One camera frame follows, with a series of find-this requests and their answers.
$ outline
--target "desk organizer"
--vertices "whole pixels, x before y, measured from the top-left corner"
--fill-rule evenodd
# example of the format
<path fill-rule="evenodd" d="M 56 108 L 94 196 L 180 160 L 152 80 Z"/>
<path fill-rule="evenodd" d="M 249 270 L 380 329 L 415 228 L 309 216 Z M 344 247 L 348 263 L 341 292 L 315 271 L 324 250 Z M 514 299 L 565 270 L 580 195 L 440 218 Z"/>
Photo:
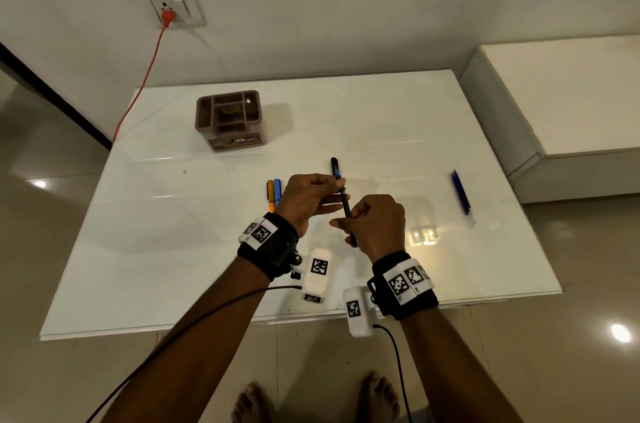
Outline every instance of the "desk organizer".
<path fill-rule="evenodd" d="M 203 96 L 196 102 L 196 130 L 214 152 L 263 144 L 261 122 L 260 95 L 255 90 Z"/>

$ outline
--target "wire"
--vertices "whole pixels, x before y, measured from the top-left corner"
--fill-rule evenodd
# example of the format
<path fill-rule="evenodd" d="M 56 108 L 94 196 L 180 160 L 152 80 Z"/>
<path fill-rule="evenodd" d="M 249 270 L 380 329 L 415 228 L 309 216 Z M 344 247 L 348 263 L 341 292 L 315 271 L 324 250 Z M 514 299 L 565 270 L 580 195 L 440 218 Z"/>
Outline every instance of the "wire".
<path fill-rule="evenodd" d="M 118 122 L 118 125 L 116 126 L 116 131 L 113 134 L 113 142 L 116 141 L 116 137 L 118 136 L 118 132 L 120 131 L 120 126 L 122 125 L 122 122 L 124 121 L 125 118 L 127 118 L 127 115 L 129 114 L 129 111 L 131 110 L 131 108 L 133 108 L 133 105 L 136 104 L 136 101 L 138 100 L 140 93 L 142 93 L 142 90 L 145 89 L 145 85 L 147 84 L 147 79 L 149 78 L 149 73 L 151 72 L 151 68 L 153 68 L 154 63 L 156 62 L 156 56 L 158 55 L 158 50 L 160 49 L 160 41 L 162 41 L 162 36 L 164 35 L 164 31 L 167 30 L 167 28 L 169 27 L 169 24 L 171 24 L 175 18 L 176 18 L 176 13 L 172 10 L 164 10 L 162 12 L 163 26 L 162 26 L 162 31 L 160 31 L 160 36 L 158 36 L 158 42 L 156 43 L 156 50 L 154 52 L 154 57 L 151 58 L 151 63 L 149 63 L 149 68 L 147 69 L 147 73 L 145 74 L 145 79 L 142 81 L 142 86 L 140 86 L 138 93 L 136 93 L 136 96 L 133 98 L 133 101 L 127 108 L 127 111 L 124 112 L 124 115 L 122 115 L 122 118 L 120 119 L 120 121 Z"/>
<path fill-rule="evenodd" d="M 394 343 L 394 349 L 396 350 L 396 359 L 398 361 L 398 372 L 400 373 L 400 386 L 402 386 L 402 396 L 404 397 L 404 407 L 406 408 L 406 417 L 409 419 L 409 423 L 413 423 L 413 418 L 411 418 L 411 411 L 409 411 L 409 401 L 406 398 L 406 390 L 404 389 L 404 378 L 402 377 L 402 364 L 400 364 L 400 353 L 398 352 L 398 346 L 396 346 L 396 339 L 391 335 L 388 328 L 382 327 L 379 324 L 373 324 L 373 327 L 376 329 L 382 329 L 388 333 L 389 337 L 391 337 L 391 342 Z"/>
<path fill-rule="evenodd" d="M 105 399 L 101 403 L 101 405 L 98 406 L 96 411 L 94 411 L 92 413 L 92 415 L 89 417 L 89 419 L 87 419 L 86 423 L 90 423 L 95 418 L 95 416 L 100 412 L 100 410 L 103 409 L 108 402 L 110 402 L 111 398 L 113 398 L 116 395 L 116 393 L 118 391 L 120 391 L 124 387 L 125 384 L 127 384 L 140 371 L 142 371 L 144 368 L 146 368 L 151 363 L 151 361 L 153 361 L 156 357 L 158 357 L 158 355 L 162 354 L 167 347 L 169 347 L 171 344 L 173 344 L 176 341 L 176 339 L 178 339 L 178 337 L 180 337 L 182 334 L 187 332 L 191 327 L 195 326 L 198 322 L 203 321 L 204 319 L 206 319 L 210 315 L 213 315 L 216 312 L 219 312 L 223 308 L 228 307 L 229 305 L 232 305 L 232 304 L 236 303 L 237 301 L 241 301 L 241 300 L 243 300 L 245 298 L 251 297 L 253 295 L 256 295 L 256 294 L 259 294 L 259 293 L 262 293 L 262 292 L 268 292 L 269 290 L 280 290 L 280 289 L 284 289 L 284 288 L 293 288 L 293 289 L 297 289 L 297 290 L 302 290 L 302 286 L 301 285 L 282 285 L 280 287 L 267 287 L 267 288 L 259 288 L 259 289 L 256 289 L 256 290 L 251 290 L 250 292 L 247 292 L 247 293 L 245 293 L 243 295 L 239 295 L 236 298 L 232 298 L 231 300 L 226 301 L 225 303 L 223 303 L 222 305 L 217 306 L 216 308 L 212 308 L 209 312 L 206 312 L 205 314 L 203 314 L 200 317 L 196 318 L 192 322 L 189 322 L 186 326 L 184 326 L 178 332 L 176 332 L 170 338 L 168 338 L 167 341 L 162 346 L 158 347 L 155 352 L 152 352 L 151 354 L 149 354 L 149 356 L 145 359 L 145 361 L 142 364 L 140 364 L 137 368 L 135 368 L 133 370 L 133 372 L 130 375 L 128 375 L 124 379 L 124 381 L 121 382 L 118 385 L 118 387 L 111 392 L 111 394 L 109 394 L 107 396 L 107 399 Z"/>

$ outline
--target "foot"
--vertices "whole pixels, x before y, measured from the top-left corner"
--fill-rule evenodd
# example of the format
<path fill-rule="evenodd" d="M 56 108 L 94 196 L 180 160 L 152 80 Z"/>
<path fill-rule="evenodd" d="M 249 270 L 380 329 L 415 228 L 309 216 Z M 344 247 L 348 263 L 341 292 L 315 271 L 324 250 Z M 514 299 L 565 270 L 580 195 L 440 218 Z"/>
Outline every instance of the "foot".
<path fill-rule="evenodd" d="M 266 398 L 258 384 L 249 384 L 238 395 L 231 420 L 233 423 L 271 423 Z"/>
<path fill-rule="evenodd" d="M 387 378 L 373 371 L 362 382 L 356 423 L 391 423 L 399 415 L 396 390 Z"/>

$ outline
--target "black cable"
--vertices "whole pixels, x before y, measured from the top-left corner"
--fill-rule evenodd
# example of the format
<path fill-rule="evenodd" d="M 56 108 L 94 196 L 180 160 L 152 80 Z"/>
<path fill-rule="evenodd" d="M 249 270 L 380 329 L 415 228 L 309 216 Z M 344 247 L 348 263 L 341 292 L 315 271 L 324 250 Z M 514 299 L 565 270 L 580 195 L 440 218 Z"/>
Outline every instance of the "black cable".
<path fill-rule="evenodd" d="M 111 394 L 109 394 L 109 396 L 107 396 L 107 399 L 105 399 L 100 406 L 98 406 L 98 408 L 96 409 L 96 411 L 94 411 L 92 413 L 92 415 L 89 417 L 89 419 L 86 421 L 86 423 L 90 423 L 95 416 L 100 413 L 100 410 L 104 408 L 104 406 L 110 402 L 111 398 L 114 397 L 116 395 L 116 393 L 118 391 L 120 391 L 122 389 L 122 387 L 127 384 L 135 375 L 137 375 L 140 371 L 142 371 L 144 368 L 146 368 L 149 363 L 151 361 L 153 361 L 156 357 L 158 357 L 158 355 L 162 354 L 164 352 L 164 350 L 169 347 L 178 337 L 180 337 L 182 334 L 184 334 L 185 332 L 187 332 L 191 327 L 193 327 L 194 325 L 196 325 L 198 322 L 203 321 L 204 319 L 206 319 L 207 317 L 209 317 L 210 315 L 215 314 L 216 312 L 222 310 L 225 307 L 228 307 L 229 305 L 232 305 L 233 303 L 236 303 L 237 301 L 240 301 L 244 298 L 248 298 L 251 297 L 252 295 L 256 295 L 262 292 L 267 292 L 269 290 L 280 290 L 280 289 L 284 289 L 284 288 L 294 288 L 297 290 L 302 290 L 302 286 L 301 285 L 283 285 L 280 287 L 267 287 L 267 288 L 259 288 L 256 290 L 251 290 L 250 292 L 247 292 L 243 295 L 239 295 L 236 298 L 232 298 L 229 301 L 226 301 L 225 303 L 223 303 L 222 305 L 217 306 L 216 308 L 212 308 L 209 312 L 201 315 L 200 317 L 198 317 L 196 320 L 189 322 L 186 326 L 184 326 L 183 328 L 181 328 L 178 332 L 176 332 L 175 334 L 173 334 L 171 336 L 171 338 L 167 339 L 166 342 L 164 342 L 164 344 L 160 347 L 157 348 L 156 351 L 152 352 L 151 354 L 149 354 L 149 356 L 145 359 L 145 361 L 140 364 L 137 368 L 135 368 L 135 370 L 128 375 L 123 382 L 121 382 L 118 387 L 116 389 L 114 389 Z"/>
<path fill-rule="evenodd" d="M 396 359 L 398 361 L 398 372 L 400 373 L 400 386 L 402 386 L 402 396 L 404 397 L 404 407 L 406 408 L 406 417 L 409 419 L 409 423 L 413 423 L 413 418 L 411 418 L 411 411 L 409 411 L 409 401 L 406 398 L 406 391 L 404 389 L 404 378 L 402 377 L 402 364 L 400 364 L 400 353 L 398 352 L 398 346 L 396 346 L 396 339 L 391 335 L 388 328 L 382 327 L 378 324 L 373 324 L 373 327 L 376 329 L 382 329 L 388 333 L 389 337 L 391 337 L 391 342 L 394 343 L 394 349 L 396 350 Z"/>

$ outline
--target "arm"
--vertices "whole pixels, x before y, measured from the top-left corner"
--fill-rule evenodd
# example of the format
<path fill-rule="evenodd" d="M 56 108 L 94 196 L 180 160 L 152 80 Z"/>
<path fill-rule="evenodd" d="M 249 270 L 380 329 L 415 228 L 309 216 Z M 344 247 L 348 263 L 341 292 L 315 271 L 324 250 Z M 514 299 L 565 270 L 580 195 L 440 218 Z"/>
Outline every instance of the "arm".
<path fill-rule="evenodd" d="M 404 208 L 391 196 L 365 196 L 351 214 L 353 219 L 332 219 L 330 224 L 354 233 L 358 247 L 372 263 L 404 251 Z M 522 423 L 439 309 L 414 312 L 401 325 L 438 423 Z"/>
<path fill-rule="evenodd" d="M 308 219 L 342 208 L 344 179 L 308 174 L 289 179 L 276 214 L 302 237 Z M 256 289 L 269 278 L 244 258 L 237 257 L 198 299 L 163 340 L 226 301 Z M 196 324 L 140 371 L 124 387 L 102 419 L 103 423 L 139 421 L 196 423 L 244 337 L 263 294 L 238 301 Z"/>

